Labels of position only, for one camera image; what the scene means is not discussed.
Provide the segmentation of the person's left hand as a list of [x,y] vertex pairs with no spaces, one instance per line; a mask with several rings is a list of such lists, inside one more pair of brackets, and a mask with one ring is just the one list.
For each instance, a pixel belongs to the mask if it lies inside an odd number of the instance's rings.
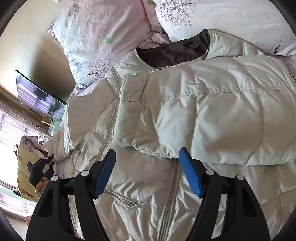
[[43,177],[42,180],[36,185],[35,193],[38,198],[42,195],[44,189],[46,188],[49,179],[47,177]]

